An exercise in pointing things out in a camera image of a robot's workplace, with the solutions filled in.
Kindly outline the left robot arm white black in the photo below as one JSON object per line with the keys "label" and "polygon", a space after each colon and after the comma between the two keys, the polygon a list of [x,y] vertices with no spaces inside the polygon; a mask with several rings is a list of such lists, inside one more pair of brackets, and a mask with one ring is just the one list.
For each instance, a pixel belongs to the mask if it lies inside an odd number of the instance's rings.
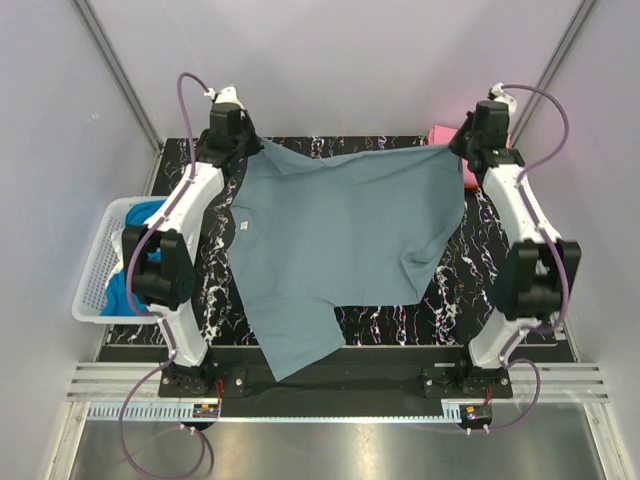
{"label": "left robot arm white black", "polygon": [[203,216],[241,159],[261,147],[240,101],[213,97],[199,160],[142,225],[121,236],[127,296],[133,310],[157,322],[168,348],[161,366],[167,387],[204,395],[217,386],[215,366],[192,307]]}

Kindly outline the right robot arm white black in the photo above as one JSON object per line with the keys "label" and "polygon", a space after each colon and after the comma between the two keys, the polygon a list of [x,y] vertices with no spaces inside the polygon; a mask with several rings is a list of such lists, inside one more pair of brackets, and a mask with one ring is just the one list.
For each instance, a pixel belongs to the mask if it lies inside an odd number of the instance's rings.
{"label": "right robot arm white black", "polygon": [[563,240],[542,212],[521,154],[507,145],[509,123],[506,103],[480,101],[449,144],[492,200],[509,242],[494,283],[494,309],[452,377],[464,395],[506,385],[515,348],[532,332],[549,335],[558,328],[581,260],[579,244]]}

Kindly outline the grey-blue t shirt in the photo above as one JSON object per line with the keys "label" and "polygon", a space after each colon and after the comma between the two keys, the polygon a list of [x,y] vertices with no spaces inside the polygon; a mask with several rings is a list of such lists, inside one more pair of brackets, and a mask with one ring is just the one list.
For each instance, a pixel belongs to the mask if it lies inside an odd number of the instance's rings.
{"label": "grey-blue t shirt", "polygon": [[273,377],[344,345],[336,308],[420,302],[463,213],[446,146],[313,159],[265,142],[232,202],[227,255]]}

